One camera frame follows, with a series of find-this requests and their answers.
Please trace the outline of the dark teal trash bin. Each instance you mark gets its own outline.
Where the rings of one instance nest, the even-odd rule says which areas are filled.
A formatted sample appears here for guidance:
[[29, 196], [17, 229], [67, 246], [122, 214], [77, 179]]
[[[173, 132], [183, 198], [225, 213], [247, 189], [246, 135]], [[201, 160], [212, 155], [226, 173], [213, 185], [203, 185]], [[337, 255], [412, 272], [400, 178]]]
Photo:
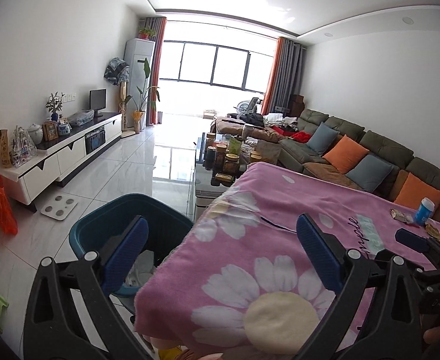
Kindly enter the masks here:
[[77, 258], [97, 252], [104, 267], [101, 287], [131, 314], [134, 297], [183, 241], [193, 222], [153, 197], [130, 193], [77, 221], [69, 233]]

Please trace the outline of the yellow snack wrapper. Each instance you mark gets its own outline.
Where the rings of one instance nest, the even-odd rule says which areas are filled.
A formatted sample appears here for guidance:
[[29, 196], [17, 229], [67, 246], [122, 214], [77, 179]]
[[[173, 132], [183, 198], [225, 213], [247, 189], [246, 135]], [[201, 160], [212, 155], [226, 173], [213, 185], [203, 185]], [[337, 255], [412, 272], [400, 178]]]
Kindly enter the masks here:
[[425, 230], [430, 237], [433, 237], [436, 240], [440, 241], [440, 231], [438, 228], [436, 228], [430, 223], [426, 223]]

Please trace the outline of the white bathroom scale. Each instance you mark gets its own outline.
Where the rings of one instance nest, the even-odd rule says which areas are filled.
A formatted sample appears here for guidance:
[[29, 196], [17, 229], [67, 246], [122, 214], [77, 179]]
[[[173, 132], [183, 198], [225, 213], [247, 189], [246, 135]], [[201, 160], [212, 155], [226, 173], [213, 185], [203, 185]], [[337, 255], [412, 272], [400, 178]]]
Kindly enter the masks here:
[[63, 221], [75, 209], [77, 204], [77, 198], [59, 193], [47, 201], [40, 213], [50, 219]]

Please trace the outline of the blue white bottle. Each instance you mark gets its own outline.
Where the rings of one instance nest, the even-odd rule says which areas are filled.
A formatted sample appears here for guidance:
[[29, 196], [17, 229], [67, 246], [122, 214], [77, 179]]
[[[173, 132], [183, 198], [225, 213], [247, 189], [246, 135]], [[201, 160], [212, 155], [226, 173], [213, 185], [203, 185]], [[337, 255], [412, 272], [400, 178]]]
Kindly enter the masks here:
[[418, 226], [425, 227], [428, 219], [430, 219], [430, 217], [433, 215], [435, 209], [435, 203], [433, 203], [430, 198], [424, 197], [413, 217], [413, 222], [415, 222]]

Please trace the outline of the orange cushion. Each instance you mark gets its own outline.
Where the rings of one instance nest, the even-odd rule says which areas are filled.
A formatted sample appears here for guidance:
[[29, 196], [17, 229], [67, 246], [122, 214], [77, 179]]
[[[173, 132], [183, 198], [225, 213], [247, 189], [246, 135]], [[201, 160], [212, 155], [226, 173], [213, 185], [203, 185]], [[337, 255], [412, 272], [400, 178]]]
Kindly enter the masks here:
[[350, 137], [343, 136], [331, 150], [323, 155], [323, 158], [341, 174], [346, 174], [354, 169], [369, 152]]
[[416, 210], [425, 197], [434, 203], [433, 211], [435, 211], [440, 203], [440, 190], [409, 173], [394, 203]]

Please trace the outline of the olive green sectional sofa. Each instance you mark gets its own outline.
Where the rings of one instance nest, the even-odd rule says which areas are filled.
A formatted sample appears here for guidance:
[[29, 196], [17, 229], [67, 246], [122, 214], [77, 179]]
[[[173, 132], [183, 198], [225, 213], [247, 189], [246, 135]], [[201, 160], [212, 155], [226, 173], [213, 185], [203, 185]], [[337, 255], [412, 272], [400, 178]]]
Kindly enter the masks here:
[[271, 122], [259, 114], [215, 119], [215, 133], [256, 140], [263, 158], [287, 169], [416, 208], [423, 197], [435, 204], [440, 222], [440, 169], [413, 150], [364, 127], [305, 109], [293, 119]]

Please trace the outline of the white black TV cabinet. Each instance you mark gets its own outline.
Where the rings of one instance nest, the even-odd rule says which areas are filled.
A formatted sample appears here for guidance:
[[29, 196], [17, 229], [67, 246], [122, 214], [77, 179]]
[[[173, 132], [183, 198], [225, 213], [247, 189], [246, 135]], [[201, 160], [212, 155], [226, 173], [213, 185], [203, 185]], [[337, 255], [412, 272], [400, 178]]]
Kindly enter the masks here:
[[34, 201], [45, 189], [52, 184], [68, 184], [120, 140], [122, 126], [121, 114], [105, 112], [73, 128], [67, 136], [41, 143], [36, 155], [22, 166], [0, 169], [8, 197], [36, 211]]

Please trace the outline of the white ceramic jar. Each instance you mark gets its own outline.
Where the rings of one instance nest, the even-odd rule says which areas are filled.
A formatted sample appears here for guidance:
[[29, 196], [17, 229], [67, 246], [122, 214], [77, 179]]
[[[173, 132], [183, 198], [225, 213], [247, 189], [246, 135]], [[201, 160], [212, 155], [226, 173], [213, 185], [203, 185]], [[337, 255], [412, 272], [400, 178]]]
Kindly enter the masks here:
[[27, 128], [27, 132], [36, 146], [41, 144], [44, 138], [43, 126], [41, 124], [32, 124]]

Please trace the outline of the tall patterned wooden vase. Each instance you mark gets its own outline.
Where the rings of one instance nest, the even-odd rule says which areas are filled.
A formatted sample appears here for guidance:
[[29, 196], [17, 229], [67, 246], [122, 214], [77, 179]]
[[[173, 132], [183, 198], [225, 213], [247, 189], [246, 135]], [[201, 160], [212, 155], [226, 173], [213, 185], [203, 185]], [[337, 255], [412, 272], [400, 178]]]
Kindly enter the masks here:
[[12, 167], [12, 163], [10, 161], [8, 130], [6, 128], [0, 129], [0, 156], [1, 156], [1, 165], [4, 168]]

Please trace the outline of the glass coffee table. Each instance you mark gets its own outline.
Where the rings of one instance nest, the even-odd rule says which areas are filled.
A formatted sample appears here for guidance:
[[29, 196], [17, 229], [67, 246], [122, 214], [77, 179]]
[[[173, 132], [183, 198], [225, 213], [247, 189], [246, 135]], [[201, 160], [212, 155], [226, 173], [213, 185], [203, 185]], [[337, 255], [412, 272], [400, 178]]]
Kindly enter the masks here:
[[196, 142], [196, 160], [189, 207], [193, 221], [198, 220], [208, 206], [244, 174], [250, 163], [250, 154], [255, 150], [257, 144], [257, 140], [250, 138], [241, 144], [239, 169], [236, 174], [231, 176], [232, 182], [222, 183], [215, 178], [216, 174], [221, 173], [222, 166], [216, 167], [215, 163], [205, 163], [208, 135], [208, 133], [202, 133]]

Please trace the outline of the tall green potted plant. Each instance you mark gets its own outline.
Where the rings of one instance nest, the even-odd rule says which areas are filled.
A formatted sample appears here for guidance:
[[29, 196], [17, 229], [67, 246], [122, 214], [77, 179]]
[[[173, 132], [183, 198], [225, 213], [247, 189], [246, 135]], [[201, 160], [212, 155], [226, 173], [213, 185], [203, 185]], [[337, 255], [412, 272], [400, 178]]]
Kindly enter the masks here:
[[143, 118], [146, 114], [148, 104], [152, 102], [150, 100], [151, 93], [159, 95], [158, 86], [150, 85], [151, 67], [148, 59], [139, 59], [137, 64], [142, 67], [142, 72], [144, 74], [142, 86], [136, 86], [138, 92], [137, 97], [132, 94], [126, 96], [126, 103], [133, 102], [135, 104], [135, 109], [131, 114], [135, 134], [139, 134], [143, 130]]

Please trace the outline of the covered standing fan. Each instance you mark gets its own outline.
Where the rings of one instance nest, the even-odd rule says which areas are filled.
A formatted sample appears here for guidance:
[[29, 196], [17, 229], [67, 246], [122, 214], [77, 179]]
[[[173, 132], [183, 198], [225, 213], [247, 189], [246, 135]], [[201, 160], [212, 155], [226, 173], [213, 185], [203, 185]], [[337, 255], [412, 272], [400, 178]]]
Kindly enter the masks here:
[[104, 78], [113, 86], [129, 81], [130, 66], [119, 57], [112, 58], [105, 69]]

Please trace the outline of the right orange grey curtain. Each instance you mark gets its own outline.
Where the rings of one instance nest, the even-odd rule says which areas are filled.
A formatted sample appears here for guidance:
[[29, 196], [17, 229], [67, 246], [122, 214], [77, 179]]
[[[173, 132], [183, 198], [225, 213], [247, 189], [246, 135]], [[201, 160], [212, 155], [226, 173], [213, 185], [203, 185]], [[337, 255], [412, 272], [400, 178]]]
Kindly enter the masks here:
[[306, 48], [299, 42], [279, 37], [261, 113], [288, 112], [292, 95], [300, 94]]

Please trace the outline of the left orange grey curtain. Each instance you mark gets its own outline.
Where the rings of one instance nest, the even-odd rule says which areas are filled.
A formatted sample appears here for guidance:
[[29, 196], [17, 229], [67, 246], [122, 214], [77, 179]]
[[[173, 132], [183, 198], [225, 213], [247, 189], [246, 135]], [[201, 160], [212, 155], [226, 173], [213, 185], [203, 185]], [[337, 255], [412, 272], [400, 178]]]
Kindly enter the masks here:
[[155, 43], [152, 62], [150, 63], [151, 73], [149, 85], [153, 86], [153, 88], [149, 92], [147, 125], [156, 124], [156, 105], [158, 102], [160, 102], [159, 95], [156, 92], [158, 91], [160, 62], [162, 57], [162, 45], [164, 41], [166, 23], [167, 18], [164, 16], [148, 17], [145, 20], [146, 28], [154, 31], [153, 41]]

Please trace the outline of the wooden picture frame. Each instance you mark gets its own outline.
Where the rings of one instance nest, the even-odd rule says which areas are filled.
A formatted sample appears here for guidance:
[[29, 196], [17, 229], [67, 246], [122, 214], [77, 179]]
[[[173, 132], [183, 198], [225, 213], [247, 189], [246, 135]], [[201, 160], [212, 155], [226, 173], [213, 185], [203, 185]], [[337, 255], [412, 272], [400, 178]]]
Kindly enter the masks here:
[[47, 121], [42, 124], [44, 140], [54, 141], [58, 139], [58, 123], [55, 121]]

